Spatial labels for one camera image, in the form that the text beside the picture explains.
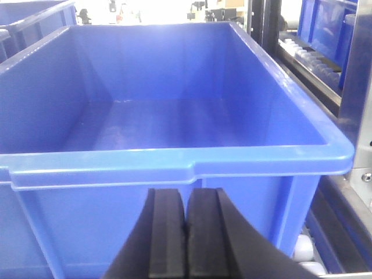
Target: white roller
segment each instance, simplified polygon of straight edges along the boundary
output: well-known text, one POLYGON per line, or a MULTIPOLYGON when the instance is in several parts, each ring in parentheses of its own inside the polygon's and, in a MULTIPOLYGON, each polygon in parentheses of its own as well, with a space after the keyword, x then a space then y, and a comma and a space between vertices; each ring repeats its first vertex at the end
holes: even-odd
POLYGON ((314 258, 314 249, 311 239, 304 234, 297 238, 293 260, 296 262, 308 262, 314 258))
POLYGON ((318 262, 302 262, 299 264, 316 276, 322 276, 327 274, 324 267, 318 262))

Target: black rubber pad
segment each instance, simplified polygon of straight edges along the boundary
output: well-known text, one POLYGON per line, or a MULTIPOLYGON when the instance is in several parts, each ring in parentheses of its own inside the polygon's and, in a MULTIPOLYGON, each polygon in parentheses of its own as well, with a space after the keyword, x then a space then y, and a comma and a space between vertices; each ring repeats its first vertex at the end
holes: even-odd
POLYGON ((184 208, 176 189, 155 191, 149 278, 185 278, 184 208))
POLYGON ((216 190, 194 189, 187 216, 189 277, 229 278, 216 190))

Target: blue plastic bin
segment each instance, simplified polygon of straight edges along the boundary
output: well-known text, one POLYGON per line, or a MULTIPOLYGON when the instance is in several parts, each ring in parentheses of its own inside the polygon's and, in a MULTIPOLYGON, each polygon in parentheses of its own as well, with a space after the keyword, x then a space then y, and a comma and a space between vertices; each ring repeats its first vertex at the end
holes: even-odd
POLYGON ((64 27, 3 62, 0 87, 0 277, 99 278, 153 187, 185 205, 223 187, 290 255, 320 175, 352 165, 234 23, 64 27))
POLYGON ((74 0, 0 2, 0 28, 12 36, 10 57, 66 25, 76 24, 74 0))
MULTIPOLYGON (((298 36, 345 73, 357 1, 303 0, 298 36)), ((344 85, 341 77, 340 88, 344 85)))

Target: bolt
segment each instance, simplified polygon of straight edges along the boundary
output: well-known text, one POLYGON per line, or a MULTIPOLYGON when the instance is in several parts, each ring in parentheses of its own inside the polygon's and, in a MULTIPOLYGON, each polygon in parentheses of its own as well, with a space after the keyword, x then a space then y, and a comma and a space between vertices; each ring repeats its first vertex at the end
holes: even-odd
POLYGON ((372 181, 372 173, 364 173, 362 175, 362 180, 364 182, 371 182, 372 181))

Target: blue bin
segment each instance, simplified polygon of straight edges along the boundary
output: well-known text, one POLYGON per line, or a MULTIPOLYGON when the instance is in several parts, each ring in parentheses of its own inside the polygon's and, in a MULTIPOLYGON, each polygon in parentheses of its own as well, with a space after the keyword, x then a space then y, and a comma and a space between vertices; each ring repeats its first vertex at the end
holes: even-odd
MULTIPOLYGON (((341 67, 345 73, 357 1, 303 0, 298 37, 341 67)), ((340 88, 344 85, 341 77, 340 88)))
POLYGON ((0 2, 0 28, 12 36, 10 57, 66 25, 76 24, 74 0, 0 2))
POLYGON ((222 187, 287 255, 353 146, 234 23, 64 27, 0 65, 0 277, 99 278, 148 188, 222 187))

